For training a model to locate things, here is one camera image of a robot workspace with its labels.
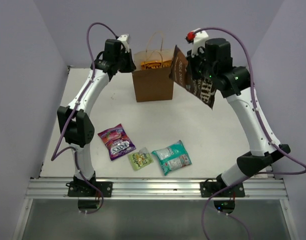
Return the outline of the orange Kettle honey dijon chips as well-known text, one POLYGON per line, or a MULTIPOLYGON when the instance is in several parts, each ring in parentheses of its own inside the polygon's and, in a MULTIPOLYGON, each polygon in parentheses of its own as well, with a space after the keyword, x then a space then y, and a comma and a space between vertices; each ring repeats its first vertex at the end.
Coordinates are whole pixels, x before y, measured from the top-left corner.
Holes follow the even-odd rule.
POLYGON ((150 60, 150 61, 143 61, 140 63, 141 70, 148 70, 148 69, 160 69, 166 68, 171 66, 172 61, 166 60, 150 60))

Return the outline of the brown paper bag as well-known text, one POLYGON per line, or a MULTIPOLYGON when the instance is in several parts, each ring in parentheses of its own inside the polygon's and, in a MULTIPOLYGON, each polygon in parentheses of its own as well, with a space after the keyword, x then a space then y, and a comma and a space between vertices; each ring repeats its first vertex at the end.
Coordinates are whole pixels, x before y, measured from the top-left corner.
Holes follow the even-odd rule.
POLYGON ((167 61, 173 58, 172 49, 164 49, 164 34, 161 31, 153 33, 146 49, 133 55, 136 70, 132 72, 135 99, 138 103, 167 101, 173 99, 174 83, 169 79, 171 66, 156 69, 141 70, 141 62, 167 61), (161 43, 157 49, 149 49, 154 36, 160 34, 161 43))

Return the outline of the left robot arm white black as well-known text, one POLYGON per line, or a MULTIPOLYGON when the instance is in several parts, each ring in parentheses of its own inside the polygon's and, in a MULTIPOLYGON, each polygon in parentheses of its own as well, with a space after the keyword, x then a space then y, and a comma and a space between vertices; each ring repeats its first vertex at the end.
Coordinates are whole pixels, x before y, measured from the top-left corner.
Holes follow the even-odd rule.
POLYGON ((104 50, 91 57, 90 72, 86 82, 67 105, 57 110, 60 139, 72 151, 75 173, 70 188, 80 190, 85 196, 96 193, 96 173, 92 165, 90 143, 95 127, 90 119, 92 108, 102 90, 117 73, 131 73, 136 69, 129 46, 129 35, 107 39, 104 50))

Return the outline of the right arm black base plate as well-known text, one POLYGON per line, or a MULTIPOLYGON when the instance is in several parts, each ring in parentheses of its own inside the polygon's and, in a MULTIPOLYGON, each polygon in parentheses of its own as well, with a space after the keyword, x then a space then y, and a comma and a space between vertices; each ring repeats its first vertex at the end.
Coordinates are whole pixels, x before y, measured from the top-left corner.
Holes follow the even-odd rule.
POLYGON ((246 196, 242 182, 233 186, 226 186, 223 182, 208 178, 199 183, 200 195, 202 198, 211 196, 220 198, 243 198, 246 196))

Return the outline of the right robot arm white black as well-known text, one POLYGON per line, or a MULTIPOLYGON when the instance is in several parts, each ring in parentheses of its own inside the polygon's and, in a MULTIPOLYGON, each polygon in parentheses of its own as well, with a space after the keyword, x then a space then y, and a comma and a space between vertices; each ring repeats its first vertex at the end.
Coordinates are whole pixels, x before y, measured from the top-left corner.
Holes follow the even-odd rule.
POLYGON ((193 80, 210 81, 221 92, 237 115, 249 144, 249 152, 216 178, 216 192, 225 197, 234 190, 234 183, 254 176, 291 149, 272 132, 261 107, 252 106, 250 73, 244 66, 233 66, 230 43, 208 36, 196 36, 189 42, 192 50, 188 51, 187 60, 193 80), (262 124, 257 114, 262 117, 262 124))

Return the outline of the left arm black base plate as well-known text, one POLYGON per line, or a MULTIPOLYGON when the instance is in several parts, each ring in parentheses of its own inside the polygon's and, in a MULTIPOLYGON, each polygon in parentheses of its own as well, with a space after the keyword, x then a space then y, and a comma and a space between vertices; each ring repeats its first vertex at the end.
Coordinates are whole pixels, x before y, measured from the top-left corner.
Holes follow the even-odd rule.
MULTIPOLYGON (((113 191, 113 182, 111 181, 96 181, 93 184, 97 189, 99 189, 104 198, 110 198, 113 191)), ((68 197, 100 197, 101 195, 97 193, 93 187, 83 182, 74 183, 73 181, 65 184, 68 187, 68 197)))

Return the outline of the brown Kettle sea salt chips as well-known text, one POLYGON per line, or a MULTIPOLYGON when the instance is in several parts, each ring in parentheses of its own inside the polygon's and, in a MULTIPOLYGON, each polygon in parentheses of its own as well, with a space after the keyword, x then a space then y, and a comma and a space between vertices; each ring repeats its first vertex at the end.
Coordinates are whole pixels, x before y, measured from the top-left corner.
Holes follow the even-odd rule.
POLYGON ((189 62, 177 45, 173 51, 169 79, 213 109, 216 88, 207 78, 193 79, 189 72, 189 62))

